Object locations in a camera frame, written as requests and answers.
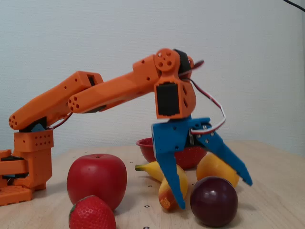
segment strawberry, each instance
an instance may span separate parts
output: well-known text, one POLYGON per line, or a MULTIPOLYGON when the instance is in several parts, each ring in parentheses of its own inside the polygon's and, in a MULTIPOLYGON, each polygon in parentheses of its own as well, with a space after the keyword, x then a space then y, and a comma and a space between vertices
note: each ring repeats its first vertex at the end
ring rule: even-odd
POLYGON ((70 229, 116 229, 110 207, 97 196, 88 196, 77 202, 69 214, 70 229))

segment table surface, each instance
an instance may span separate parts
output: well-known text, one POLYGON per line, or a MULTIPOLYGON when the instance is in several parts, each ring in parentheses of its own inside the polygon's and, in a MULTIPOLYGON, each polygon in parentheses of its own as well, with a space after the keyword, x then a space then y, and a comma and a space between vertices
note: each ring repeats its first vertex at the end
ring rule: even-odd
MULTIPOLYGON (((304 229, 305 158, 257 141, 232 141, 227 145, 245 162, 254 184, 249 187, 239 182, 238 212, 225 228, 304 229)), ((72 207, 66 191, 68 170, 75 159, 93 153, 114 154, 127 167, 126 193, 115 211, 117 229, 205 228, 190 210, 195 169, 186 171, 189 178, 186 209, 167 213, 158 201, 159 182, 134 170, 136 164, 146 163, 137 146, 75 149, 60 155, 53 160, 53 177, 46 190, 34 193, 32 201, 0 207, 0 228, 68 229, 72 207)))

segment wall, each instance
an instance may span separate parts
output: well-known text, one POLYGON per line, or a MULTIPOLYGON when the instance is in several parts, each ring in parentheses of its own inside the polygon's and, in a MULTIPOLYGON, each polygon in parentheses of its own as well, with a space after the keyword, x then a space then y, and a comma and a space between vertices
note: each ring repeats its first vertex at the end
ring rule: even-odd
MULTIPOLYGON (((107 81, 169 47, 205 59, 192 77, 223 104, 225 140, 260 140, 304 154, 302 34, 301 11, 281 0, 1 1, 0 146, 13 147, 8 118, 15 110, 75 71, 107 81)), ((193 116, 219 122, 220 112, 197 95, 193 116)), ((150 137, 154 122, 153 94, 76 114, 56 129, 53 155, 134 145, 150 137)))

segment red bowl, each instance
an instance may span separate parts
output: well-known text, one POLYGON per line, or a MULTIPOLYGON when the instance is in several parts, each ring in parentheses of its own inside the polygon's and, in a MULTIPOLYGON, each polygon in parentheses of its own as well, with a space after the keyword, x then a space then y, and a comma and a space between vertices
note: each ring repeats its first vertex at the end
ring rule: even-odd
MULTIPOLYGON (((140 147, 141 152, 148 163, 156 161, 153 153, 153 139, 151 137, 139 140, 136 144, 140 147)), ((196 167, 206 153, 207 151, 201 147, 193 146, 186 147, 183 151, 177 151, 175 157, 177 164, 182 169, 190 169, 196 167)))

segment banana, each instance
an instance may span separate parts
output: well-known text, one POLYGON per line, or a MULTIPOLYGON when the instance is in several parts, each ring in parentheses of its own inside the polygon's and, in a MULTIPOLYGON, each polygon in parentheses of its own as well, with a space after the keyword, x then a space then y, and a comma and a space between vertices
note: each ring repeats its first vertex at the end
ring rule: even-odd
MULTIPOLYGON (((161 182, 158 194, 159 202, 164 209, 172 210, 178 206, 172 190, 168 185, 158 162, 154 161, 146 165, 136 165, 134 168, 136 171, 147 172, 152 178, 161 182)), ((180 180, 180 189, 183 194, 183 198, 185 199, 188 189, 187 176, 179 165, 177 165, 177 172, 180 180)))

